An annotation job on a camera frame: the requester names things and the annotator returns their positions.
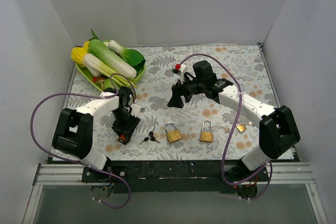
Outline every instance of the small padlock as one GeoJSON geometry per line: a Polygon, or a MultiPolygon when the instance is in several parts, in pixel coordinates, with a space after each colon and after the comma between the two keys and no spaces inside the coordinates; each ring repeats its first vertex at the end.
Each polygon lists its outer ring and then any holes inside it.
{"type": "Polygon", "coordinates": [[[166,131],[166,136],[167,136],[168,142],[170,144],[183,138],[183,136],[180,133],[180,130],[178,128],[176,128],[176,125],[172,122],[166,123],[166,125],[164,126],[164,130],[166,131]],[[169,124],[174,125],[174,127],[175,127],[174,131],[169,131],[168,132],[167,125],[169,125],[169,124]]]}
{"type": "Polygon", "coordinates": [[[202,123],[202,131],[201,135],[199,136],[199,139],[201,142],[208,142],[212,143],[213,141],[213,134],[212,134],[212,122],[210,120],[204,120],[202,123]],[[210,132],[204,131],[204,123],[209,122],[210,123],[210,132]]]}
{"type": "Polygon", "coordinates": [[[239,123],[239,125],[236,125],[237,130],[238,130],[239,132],[244,132],[244,131],[246,131],[246,127],[245,127],[245,125],[243,125],[243,124],[240,123],[239,121],[238,121],[238,123],[239,123]]]}

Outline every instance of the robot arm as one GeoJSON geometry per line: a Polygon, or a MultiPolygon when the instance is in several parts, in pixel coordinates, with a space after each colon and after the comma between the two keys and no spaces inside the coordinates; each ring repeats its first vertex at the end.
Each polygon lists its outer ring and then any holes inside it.
{"type": "MultiPolygon", "coordinates": [[[[186,65],[177,65],[173,72],[180,80],[172,87],[172,98],[168,107],[182,108],[183,101],[189,102],[194,94],[205,94],[209,99],[238,109],[239,92],[232,82],[217,79],[211,65],[200,61],[193,65],[196,77],[186,72],[186,65]]],[[[300,135],[290,109],[286,106],[274,108],[253,97],[242,94],[241,115],[248,118],[259,128],[259,145],[238,161],[233,168],[241,177],[248,177],[261,165],[271,159],[277,159],[300,140],[300,135]]]]}
{"type": "MultiPolygon", "coordinates": [[[[114,89],[107,89],[100,96],[113,94],[114,89]]],[[[103,170],[108,158],[93,147],[93,126],[112,111],[115,117],[112,129],[118,134],[118,141],[127,144],[140,121],[137,117],[140,106],[134,103],[129,105],[131,94],[129,88],[121,87],[118,95],[113,98],[92,100],[74,110],[63,109],[56,126],[53,148],[75,156],[86,165],[103,170]]]]}

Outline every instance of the floral tablecloth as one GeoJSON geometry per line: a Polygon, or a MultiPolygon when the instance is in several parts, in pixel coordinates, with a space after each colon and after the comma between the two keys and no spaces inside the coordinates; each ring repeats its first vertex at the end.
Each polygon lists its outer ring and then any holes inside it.
{"type": "MultiPolygon", "coordinates": [[[[178,47],[143,47],[136,48],[146,58],[146,73],[138,84],[137,104],[145,111],[140,113],[141,122],[133,133],[131,142],[123,145],[117,142],[117,135],[112,130],[114,117],[112,113],[105,115],[98,121],[93,131],[93,144],[103,155],[111,160],[192,160],[192,159],[221,159],[228,133],[222,127],[231,128],[236,112],[205,98],[204,95],[194,95],[184,108],[168,108],[171,97],[171,86],[178,76],[171,72],[174,63],[180,62],[186,56],[202,52],[215,56],[239,81],[243,92],[250,94],[261,102],[276,105],[274,93],[265,69],[258,46],[178,46],[178,47]],[[200,142],[202,122],[209,119],[213,123],[214,141],[200,142]],[[183,139],[169,144],[164,125],[174,122],[180,129],[183,139]],[[142,140],[154,132],[160,142],[147,141],[140,145],[142,140]]],[[[204,60],[205,57],[193,57],[187,61],[191,73],[192,64],[204,60]]],[[[212,64],[218,78],[230,79],[227,73],[214,61],[212,64]]],[[[82,75],[77,72],[72,92],[99,95],[82,75]]],[[[76,108],[84,105],[86,98],[70,97],[67,106],[76,108]]],[[[249,121],[240,117],[240,123],[247,128],[239,133],[235,130],[231,140],[227,159],[239,159],[258,145],[259,130],[250,126],[249,121]]],[[[57,150],[53,153],[69,157],[57,150]]],[[[282,159],[292,159],[292,151],[284,153],[282,159]]]]}

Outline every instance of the white wall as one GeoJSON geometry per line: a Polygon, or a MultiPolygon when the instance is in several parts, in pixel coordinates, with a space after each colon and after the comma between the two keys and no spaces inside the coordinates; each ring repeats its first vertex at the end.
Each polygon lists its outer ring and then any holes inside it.
{"type": "Polygon", "coordinates": [[[90,36],[127,46],[263,42],[285,0],[51,0],[76,45],[90,36]]]}
{"type": "Polygon", "coordinates": [[[297,145],[317,178],[330,223],[336,221],[336,0],[286,0],[265,42],[280,102],[291,107],[297,145]]]}
{"type": "MultiPolygon", "coordinates": [[[[0,0],[0,223],[21,223],[38,162],[29,119],[48,94],[65,91],[73,43],[50,0],[0,0]]],[[[50,148],[63,98],[41,109],[36,134],[50,148]]]]}

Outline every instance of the bok choy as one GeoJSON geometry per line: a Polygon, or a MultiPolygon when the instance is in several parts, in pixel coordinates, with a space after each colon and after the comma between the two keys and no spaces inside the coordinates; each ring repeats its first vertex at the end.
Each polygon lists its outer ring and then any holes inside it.
{"type": "MultiPolygon", "coordinates": [[[[94,71],[102,73],[106,77],[110,77],[112,73],[116,73],[116,71],[105,65],[101,60],[92,54],[84,55],[83,63],[89,70],[93,69],[94,71]]],[[[127,82],[127,80],[121,76],[113,76],[112,80],[119,86],[130,87],[130,84],[127,82]]]]}
{"type": "Polygon", "coordinates": [[[137,73],[143,69],[146,60],[140,52],[135,49],[126,48],[114,40],[108,43],[108,47],[131,65],[137,73]]]}
{"type": "Polygon", "coordinates": [[[108,67],[112,68],[114,72],[118,72],[127,78],[134,79],[137,75],[137,71],[134,68],[128,65],[122,58],[112,52],[98,39],[92,39],[90,41],[89,53],[93,54],[108,67]]]}

